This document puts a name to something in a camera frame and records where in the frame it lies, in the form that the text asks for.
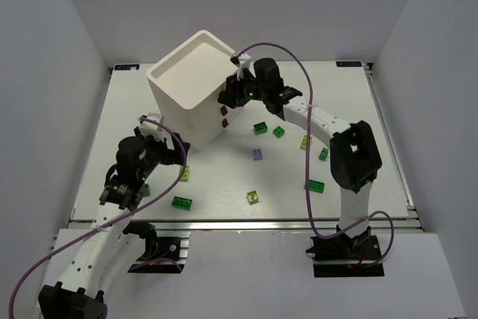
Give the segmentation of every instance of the green lego brick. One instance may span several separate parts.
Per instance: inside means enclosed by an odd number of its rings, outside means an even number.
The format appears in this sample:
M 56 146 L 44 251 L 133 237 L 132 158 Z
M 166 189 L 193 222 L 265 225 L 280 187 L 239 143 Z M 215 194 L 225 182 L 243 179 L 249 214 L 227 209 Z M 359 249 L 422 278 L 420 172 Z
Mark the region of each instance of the green lego brick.
M 186 211 L 191 210 L 192 205 L 193 205 L 193 200 L 192 199 L 176 197 L 176 196 L 174 196 L 173 203 L 171 203 L 172 207 L 185 209 Z
M 304 135 L 302 139 L 302 143 L 300 144 L 300 149 L 307 149 L 307 135 Z
M 323 182 L 314 181 L 313 179 L 308 180 L 308 188 L 313 192 L 323 193 L 325 186 L 326 184 Z
M 281 138 L 285 134 L 285 130 L 281 126 L 277 126 L 272 132 L 277 138 Z
M 329 149 L 324 147 L 322 151 L 320 151 L 319 160 L 325 161 L 328 155 L 329 155 Z
M 146 183 L 145 184 L 145 188 L 144 188 L 144 193 L 143 193 L 143 197 L 148 197 L 151 195 L 151 188 L 149 187 L 149 185 Z
M 247 200 L 249 201 L 250 205 L 253 205 L 259 202 L 259 196 L 257 195 L 257 192 L 255 191 L 247 192 Z
M 267 125 L 266 123 L 256 123 L 254 125 L 254 132 L 255 134 L 264 134 L 267 132 Z
M 179 168 L 179 173 L 181 173 L 181 171 L 182 171 L 182 166 L 180 166 L 180 168 Z M 181 182 L 189 181 L 189 166 L 186 166 L 186 170 L 184 172 L 184 175 L 182 175 L 180 181 Z

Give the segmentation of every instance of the white wall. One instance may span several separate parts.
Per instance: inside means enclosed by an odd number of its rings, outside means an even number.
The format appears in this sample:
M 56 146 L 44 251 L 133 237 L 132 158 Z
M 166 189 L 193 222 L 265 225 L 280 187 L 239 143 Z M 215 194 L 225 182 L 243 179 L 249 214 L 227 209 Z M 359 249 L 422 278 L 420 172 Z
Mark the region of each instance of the white wall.
M 420 218 L 478 318 L 478 0 L 408 0 L 375 65 Z
M 70 0 L 0 0 L 0 317 L 68 222 L 108 71 Z M 30 318 L 43 268 L 17 300 Z
M 234 49 L 273 41 L 303 60 L 378 55 L 406 0 L 72 0 L 101 55 L 156 62 L 207 29 Z M 254 55 L 282 52 L 255 50 Z

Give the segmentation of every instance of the white cube container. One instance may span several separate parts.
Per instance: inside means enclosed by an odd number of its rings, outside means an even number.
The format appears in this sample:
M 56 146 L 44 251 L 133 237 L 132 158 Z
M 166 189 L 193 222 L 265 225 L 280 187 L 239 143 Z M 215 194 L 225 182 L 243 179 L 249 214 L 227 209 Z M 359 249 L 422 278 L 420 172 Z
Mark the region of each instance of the white cube container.
M 229 60 L 233 52 L 210 32 L 199 31 L 146 74 L 165 124 L 194 149 L 210 143 L 242 111 L 227 108 L 223 115 L 217 102 L 226 77 L 238 69 Z

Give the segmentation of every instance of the cable tie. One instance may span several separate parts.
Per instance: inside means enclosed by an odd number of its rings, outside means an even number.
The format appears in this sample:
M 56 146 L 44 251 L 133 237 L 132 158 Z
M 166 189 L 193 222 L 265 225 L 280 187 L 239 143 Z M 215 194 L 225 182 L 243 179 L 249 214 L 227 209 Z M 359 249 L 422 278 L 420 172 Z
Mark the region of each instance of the cable tie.
M 98 233 L 106 232 L 106 228 L 102 228 L 101 225 L 98 224 L 98 222 L 96 222 L 95 229 Z

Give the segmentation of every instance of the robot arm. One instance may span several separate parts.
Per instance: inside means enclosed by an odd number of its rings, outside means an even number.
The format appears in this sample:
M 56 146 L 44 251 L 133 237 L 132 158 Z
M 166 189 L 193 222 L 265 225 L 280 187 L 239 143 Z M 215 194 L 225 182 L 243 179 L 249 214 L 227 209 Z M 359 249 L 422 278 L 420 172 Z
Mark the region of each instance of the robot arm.
M 156 126 L 143 121 L 134 133 L 119 142 L 117 163 L 112 166 L 117 174 L 108 171 L 90 229 L 99 229 L 135 210 L 143 198 L 145 181 L 158 164 L 182 164 L 179 145 L 174 142 L 173 148 L 168 148 L 172 141 Z M 190 148 L 189 143 L 183 146 L 186 151 Z M 83 241 L 57 284 L 43 286 L 38 301 L 45 319 L 106 318 L 105 295 L 110 293 L 117 274 L 127 272 L 139 257 L 150 259 L 157 252 L 155 227 L 130 221 L 128 217 L 116 222 Z
M 231 59 L 239 70 L 226 79 L 226 88 L 219 95 L 219 103 L 236 108 L 244 106 L 249 100 L 262 101 L 270 113 L 306 130 L 308 101 L 302 93 L 284 85 L 273 59 L 256 61 L 255 76 L 244 65 L 249 60 L 245 54 Z M 365 121 L 349 123 L 315 106 L 311 112 L 311 134 L 330 148 L 332 176 L 341 187 L 338 230 L 346 228 L 367 217 L 370 189 L 382 166 L 373 132 Z M 368 220 L 341 237 L 347 252 L 352 255 L 354 248 L 370 237 Z

